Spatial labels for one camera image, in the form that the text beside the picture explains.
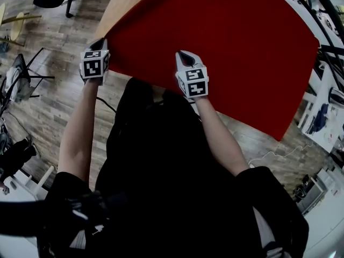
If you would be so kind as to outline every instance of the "wooden floor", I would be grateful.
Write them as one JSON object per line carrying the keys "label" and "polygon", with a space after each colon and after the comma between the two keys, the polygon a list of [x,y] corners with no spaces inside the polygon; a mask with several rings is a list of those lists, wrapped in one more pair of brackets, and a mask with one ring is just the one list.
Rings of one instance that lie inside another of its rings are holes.
{"label": "wooden floor", "polygon": [[[74,17],[70,19],[65,17],[65,3],[55,9],[41,9],[34,6],[32,1],[0,0],[0,3],[6,2],[5,18],[15,16],[21,11],[42,15],[40,19],[25,22],[18,38],[18,42],[25,44],[25,47],[12,45],[6,54],[0,54],[0,74],[6,74],[18,53],[23,53],[28,62],[44,47],[44,51],[32,64],[32,74],[56,76],[55,81],[43,81],[38,86],[37,93],[41,95],[39,98],[31,98],[20,104],[11,103],[9,107],[9,112],[16,116],[33,136],[33,142],[40,152],[40,159],[31,159],[23,167],[27,173],[39,180],[51,165],[58,165],[62,133],[83,87],[78,74],[80,52],[92,39],[110,0],[74,0],[70,11]],[[9,34],[10,28],[10,24],[2,25],[0,37]],[[100,87],[98,96],[116,108],[127,79],[127,76],[111,73],[105,86]],[[27,135],[12,115],[5,113],[4,118],[14,141],[21,140]],[[262,157],[269,151],[283,156],[297,146],[312,144],[300,133],[295,121],[291,123],[283,140],[277,142],[232,118],[225,115],[221,115],[221,118],[239,142],[247,161]],[[98,172],[106,159],[105,144],[113,119],[114,113],[97,101],[90,173],[91,188],[94,187]],[[291,194],[305,174],[314,175],[330,161],[326,157],[326,152],[314,144],[303,151],[298,149],[286,158],[269,154],[265,159],[252,163],[255,166],[268,166]],[[47,180],[47,187],[51,186],[55,174],[56,172]]]}

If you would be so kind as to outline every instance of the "person's left arm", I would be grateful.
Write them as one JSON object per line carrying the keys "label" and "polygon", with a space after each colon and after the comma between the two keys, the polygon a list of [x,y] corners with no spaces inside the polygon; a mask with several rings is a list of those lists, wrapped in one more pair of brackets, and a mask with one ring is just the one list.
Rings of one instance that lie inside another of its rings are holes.
{"label": "person's left arm", "polygon": [[63,133],[59,172],[67,172],[88,183],[91,164],[95,106],[99,80],[89,79]]}

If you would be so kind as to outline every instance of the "person's right arm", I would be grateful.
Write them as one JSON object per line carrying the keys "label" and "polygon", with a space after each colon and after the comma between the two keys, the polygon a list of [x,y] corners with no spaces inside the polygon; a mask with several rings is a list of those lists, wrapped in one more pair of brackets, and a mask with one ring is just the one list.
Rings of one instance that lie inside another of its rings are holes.
{"label": "person's right arm", "polygon": [[211,153],[234,176],[249,169],[241,148],[207,97],[195,98]]}

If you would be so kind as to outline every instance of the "wooden stool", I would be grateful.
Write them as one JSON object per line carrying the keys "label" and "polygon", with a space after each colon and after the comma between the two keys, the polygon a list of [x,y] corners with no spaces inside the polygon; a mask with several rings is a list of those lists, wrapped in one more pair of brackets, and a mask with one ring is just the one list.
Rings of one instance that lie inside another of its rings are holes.
{"label": "wooden stool", "polygon": [[23,28],[23,23],[25,19],[32,19],[32,18],[39,18],[42,17],[42,15],[24,15],[24,13],[20,12],[17,16],[13,16],[10,18],[7,18],[3,20],[4,15],[5,15],[5,8],[6,5],[3,3],[0,5],[0,26],[2,24],[10,23],[13,22],[12,24],[12,29],[11,29],[11,40],[0,38],[0,41],[10,43],[10,44],[15,44],[18,46],[24,46],[23,44],[15,42],[15,40],[18,38],[22,28]]}

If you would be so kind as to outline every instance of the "red fabric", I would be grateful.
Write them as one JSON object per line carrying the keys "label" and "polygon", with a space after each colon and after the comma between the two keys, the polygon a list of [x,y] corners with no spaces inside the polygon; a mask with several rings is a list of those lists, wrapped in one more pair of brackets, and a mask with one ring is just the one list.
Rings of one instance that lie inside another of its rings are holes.
{"label": "red fabric", "polygon": [[199,55],[215,109],[277,140],[319,46],[284,0],[142,0],[106,37],[111,70],[174,91],[175,52]]}

